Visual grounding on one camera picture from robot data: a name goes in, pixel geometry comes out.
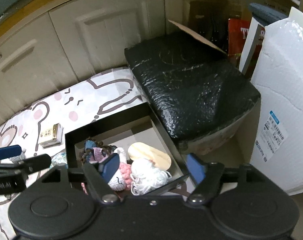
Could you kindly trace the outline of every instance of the cardboard box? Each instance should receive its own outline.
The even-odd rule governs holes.
[[[125,151],[134,142],[143,142],[167,153],[172,160],[168,171],[173,179],[167,185],[149,192],[150,195],[168,192],[182,184],[189,176],[183,158],[147,103],[133,106],[66,133],[69,168],[82,166],[79,152],[84,149],[84,142],[88,137],[103,141],[105,145],[122,147]]]
[[[60,123],[47,125],[40,131],[38,144],[43,148],[61,143],[63,127]]]

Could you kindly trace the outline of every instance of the barcode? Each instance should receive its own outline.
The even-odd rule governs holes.
[[[271,122],[271,127],[273,127],[273,130],[274,130],[274,132],[273,132],[274,140],[276,141],[278,146],[280,146],[281,142],[284,140],[284,136],[281,133],[281,131],[279,130],[279,128],[278,128],[277,124],[274,122],[274,120],[271,117],[269,117],[268,120]]]

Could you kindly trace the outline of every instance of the black tray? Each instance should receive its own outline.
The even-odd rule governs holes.
[[[146,132],[151,133],[150,136],[146,136],[144,134]],[[129,138],[128,141],[130,144],[141,141],[159,150],[165,150],[172,159],[169,172],[172,174],[174,180],[163,187],[149,192],[149,195],[160,195],[168,192],[182,184],[189,176],[183,158],[148,103],[125,109],[66,133],[66,155],[69,168],[81,167],[81,162],[77,159],[77,155],[88,137],[95,138],[97,141],[104,141],[107,144],[113,144],[116,141],[124,142]],[[153,138],[158,146],[153,145]],[[80,188],[80,185],[73,185],[73,187]]]

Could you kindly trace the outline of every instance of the white box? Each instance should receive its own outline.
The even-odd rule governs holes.
[[[251,80],[262,97],[250,163],[290,195],[303,192],[303,13],[293,11],[265,28]]]

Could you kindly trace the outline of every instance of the cardboard flap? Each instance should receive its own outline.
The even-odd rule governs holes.
[[[191,30],[190,28],[184,26],[184,25],[181,25],[177,22],[174,22],[172,20],[168,20],[169,22],[171,22],[172,24],[176,25],[178,28],[180,28],[182,31],[188,33],[189,35],[191,35],[194,39],[214,48],[214,49],[217,49],[219,50],[220,52],[224,53],[227,55],[226,52],[224,52],[223,50],[221,50],[219,47],[217,47],[214,43],[210,42],[209,40],[207,40],[206,38],[204,38],[203,36],[199,35],[197,32],[194,32],[193,30]]]

